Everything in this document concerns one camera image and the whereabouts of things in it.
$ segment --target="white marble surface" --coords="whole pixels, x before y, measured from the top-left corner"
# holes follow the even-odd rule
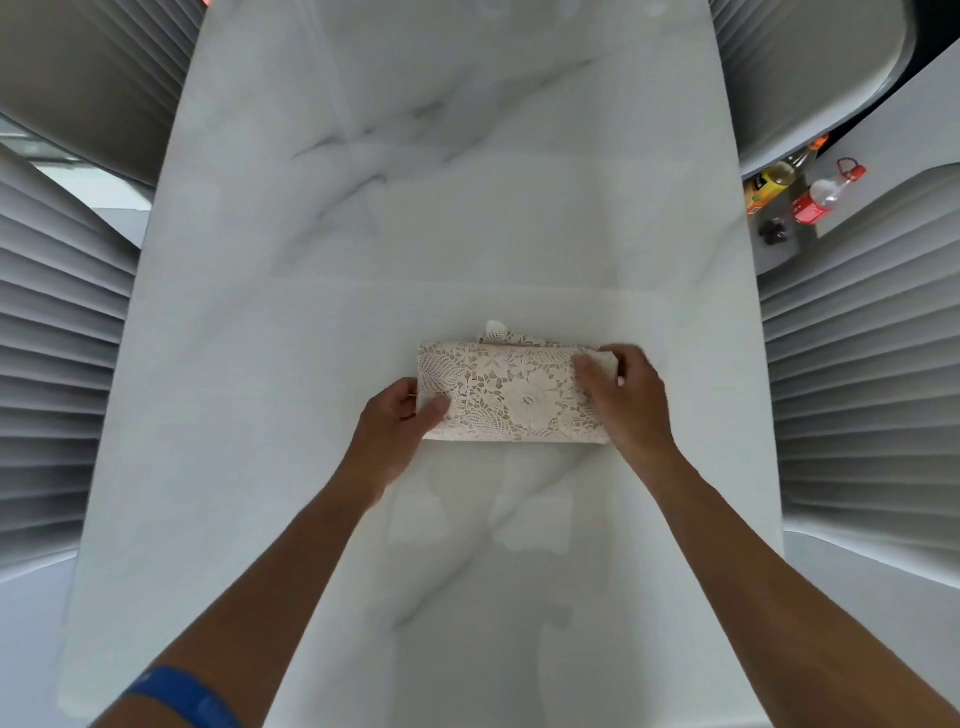
[[[133,294],[60,703],[92,716],[280,532],[420,341],[644,345],[780,547],[750,240],[707,0],[218,0]],[[271,713],[300,726],[764,719],[612,449],[426,443]]]

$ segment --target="wristband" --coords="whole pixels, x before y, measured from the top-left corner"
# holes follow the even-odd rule
[[[174,667],[147,670],[123,694],[151,697],[195,728],[243,728],[219,695]]]

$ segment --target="chair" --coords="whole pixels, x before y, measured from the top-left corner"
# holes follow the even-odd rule
[[[0,582],[76,553],[139,255],[0,146]]]
[[[156,188],[201,0],[0,0],[0,114]]]
[[[958,237],[953,163],[760,277],[785,529],[954,588]]]
[[[910,0],[710,0],[744,177],[868,107],[916,47]]]

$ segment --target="lace pattern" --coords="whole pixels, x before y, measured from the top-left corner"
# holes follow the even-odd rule
[[[509,331],[506,334],[501,341],[533,341],[516,338]],[[438,395],[450,397],[444,421],[427,437],[608,443],[607,431],[576,385],[572,357],[578,353],[588,353],[610,379],[616,378],[618,362],[609,352],[553,344],[441,343],[420,347],[418,409]]]
[[[569,344],[559,341],[540,339],[536,336],[527,336],[524,333],[513,333],[499,321],[488,321],[487,332],[480,334],[477,339],[480,344],[497,344],[507,347],[549,347],[550,349],[570,348]]]

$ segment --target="red label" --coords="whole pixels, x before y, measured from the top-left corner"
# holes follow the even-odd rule
[[[830,214],[826,207],[820,207],[813,198],[810,197],[810,190],[806,190],[804,195],[793,203],[793,216],[798,223],[804,225],[813,225],[821,218]]]

